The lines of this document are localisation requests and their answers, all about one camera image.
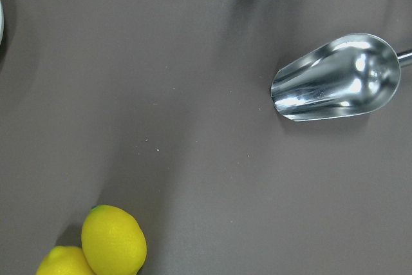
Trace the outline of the yellow lemon near lime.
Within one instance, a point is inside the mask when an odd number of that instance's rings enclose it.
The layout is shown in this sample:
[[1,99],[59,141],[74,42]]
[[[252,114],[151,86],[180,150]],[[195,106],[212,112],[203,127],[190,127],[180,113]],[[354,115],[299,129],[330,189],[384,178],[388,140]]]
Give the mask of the yellow lemon near lime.
[[81,243],[95,274],[137,274],[147,257],[138,222],[111,205],[92,208],[82,225]]

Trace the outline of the metal scoop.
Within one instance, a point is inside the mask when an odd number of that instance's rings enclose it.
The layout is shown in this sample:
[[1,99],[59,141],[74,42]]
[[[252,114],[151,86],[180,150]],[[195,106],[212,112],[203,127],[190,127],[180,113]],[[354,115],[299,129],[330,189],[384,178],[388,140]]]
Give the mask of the metal scoop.
[[396,52],[384,39],[351,33],[281,68],[270,96],[275,109],[301,122],[377,111],[398,90],[411,50]]

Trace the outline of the yellow lemon outer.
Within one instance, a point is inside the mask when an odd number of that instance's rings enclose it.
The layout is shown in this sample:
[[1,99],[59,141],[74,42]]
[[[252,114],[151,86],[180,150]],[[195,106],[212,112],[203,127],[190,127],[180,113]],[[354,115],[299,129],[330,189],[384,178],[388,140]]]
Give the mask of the yellow lemon outer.
[[56,246],[42,260],[37,275],[94,274],[84,253],[76,246]]

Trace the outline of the white round plate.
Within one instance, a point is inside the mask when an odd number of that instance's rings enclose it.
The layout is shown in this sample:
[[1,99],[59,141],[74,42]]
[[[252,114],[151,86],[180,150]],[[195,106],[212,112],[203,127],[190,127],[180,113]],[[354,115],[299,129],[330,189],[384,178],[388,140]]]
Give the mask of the white round plate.
[[0,44],[3,41],[4,24],[5,24],[4,10],[3,10],[3,4],[0,0]]

